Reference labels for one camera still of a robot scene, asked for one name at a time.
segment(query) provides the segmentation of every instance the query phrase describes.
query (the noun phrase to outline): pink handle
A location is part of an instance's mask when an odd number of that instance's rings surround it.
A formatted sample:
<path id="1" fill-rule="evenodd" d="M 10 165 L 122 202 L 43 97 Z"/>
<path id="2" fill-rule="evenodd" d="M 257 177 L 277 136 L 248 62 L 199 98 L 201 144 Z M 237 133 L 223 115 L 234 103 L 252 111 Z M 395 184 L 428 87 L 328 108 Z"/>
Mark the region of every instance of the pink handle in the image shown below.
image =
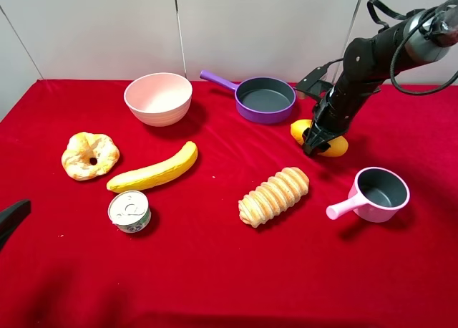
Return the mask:
<path id="1" fill-rule="evenodd" d="M 346 201 L 328 206 L 326 209 L 326 215 L 328 215 L 330 219 L 337 219 L 343 214 L 354 210 L 355 208 L 360 208 L 362 205 L 367 203 L 367 199 L 362 194 L 357 193 L 353 197 L 348 198 Z"/>

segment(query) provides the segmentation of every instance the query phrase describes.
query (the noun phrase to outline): banana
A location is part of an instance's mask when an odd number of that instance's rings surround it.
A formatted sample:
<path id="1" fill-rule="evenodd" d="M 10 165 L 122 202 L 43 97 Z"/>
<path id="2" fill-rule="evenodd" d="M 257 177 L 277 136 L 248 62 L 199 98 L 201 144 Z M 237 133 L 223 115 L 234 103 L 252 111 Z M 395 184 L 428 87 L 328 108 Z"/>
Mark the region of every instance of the banana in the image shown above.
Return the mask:
<path id="1" fill-rule="evenodd" d="M 300 145 L 303 144 L 302 134 L 308 127 L 310 127 L 311 123 L 312 121 L 310 119 L 301 119 L 291 124 L 291 136 L 293 136 L 296 142 Z M 318 153 L 319 155 L 326 156 L 328 158 L 337 158 L 346 153 L 349 148 L 349 143 L 342 136 L 338 136 L 337 138 L 330 140 L 328 143 L 331 147 L 327 151 Z"/>
<path id="2" fill-rule="evenodd" d="M 197 145 L 194 142 L 186 142 L 181 150 L 168 160 L 116 175 L 108 181 L 107 189 L 121 193 L 126 190 L 146 190 L 168 183 L 191 168 L 197 158 Z"/>

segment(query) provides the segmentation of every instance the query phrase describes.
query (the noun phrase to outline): donut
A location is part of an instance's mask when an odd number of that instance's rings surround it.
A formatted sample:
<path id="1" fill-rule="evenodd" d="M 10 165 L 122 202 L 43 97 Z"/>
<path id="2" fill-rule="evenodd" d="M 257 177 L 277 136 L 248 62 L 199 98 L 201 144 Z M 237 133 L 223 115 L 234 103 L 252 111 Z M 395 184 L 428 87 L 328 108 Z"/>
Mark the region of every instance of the donut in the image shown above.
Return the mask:
<path id="1" fill-rule="evenodd" d="M 78 181 L 104 175 L 120 158 L 120 151 L 107 135 L 79 132 L 73 135 L 62 154 L 62 166 Z"/>

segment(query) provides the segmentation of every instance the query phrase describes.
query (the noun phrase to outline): saucepan handle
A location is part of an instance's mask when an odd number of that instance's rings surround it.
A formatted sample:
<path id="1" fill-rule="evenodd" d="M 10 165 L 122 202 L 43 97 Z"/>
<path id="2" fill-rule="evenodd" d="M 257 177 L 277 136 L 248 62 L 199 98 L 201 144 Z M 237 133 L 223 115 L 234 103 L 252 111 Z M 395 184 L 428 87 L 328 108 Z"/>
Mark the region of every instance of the saucepan handle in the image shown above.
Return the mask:
<path id="1" fill-rule="evenodd" d="M 367 203 L 368 200 L 362 194 L 357 193 L 353 197 L 348 198 L 346 201 L 328 206 L 326 209 L 326 215 L 330 219 L 337 219 L 343 214 L 354 210 L 355 208 L 360 208 Z"/>
<path id="2" fill-rule="evenodd" d="M 207 81 L 210 81 L 210 82 L 214 82 L 218 85 L 221 85 L 225 88 L 228 88 L 229 90 L 233 90 L 233 91 L 236 91 L 237 90 L 237 87 L 238 85 L 236 85 L 235 83 L 232 83 L 231 81 L 227 81 L 226 79 L 223 79 L 222 77 L 219 77 L 215 74 L 212 74 L 211 72 L 208 72 L 206 70 L 203 70 L 201 73 L 200 73 L 200 78 L 201 79 L 206 79 Z"/>

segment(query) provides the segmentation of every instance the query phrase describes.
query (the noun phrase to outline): bread roll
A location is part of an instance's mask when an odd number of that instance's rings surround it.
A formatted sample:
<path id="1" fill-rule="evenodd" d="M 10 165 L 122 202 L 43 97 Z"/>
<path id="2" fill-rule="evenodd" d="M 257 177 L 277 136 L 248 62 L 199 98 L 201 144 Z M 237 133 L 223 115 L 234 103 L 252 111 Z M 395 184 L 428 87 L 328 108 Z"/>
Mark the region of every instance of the bread roll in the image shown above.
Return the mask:
<path id="1" fill-rule="evenodd" d="M 296 167 L 284 168 L 238 201 L 240 219 L 253 228 L 286 211 L 308 193 L 309 180 Z"/>

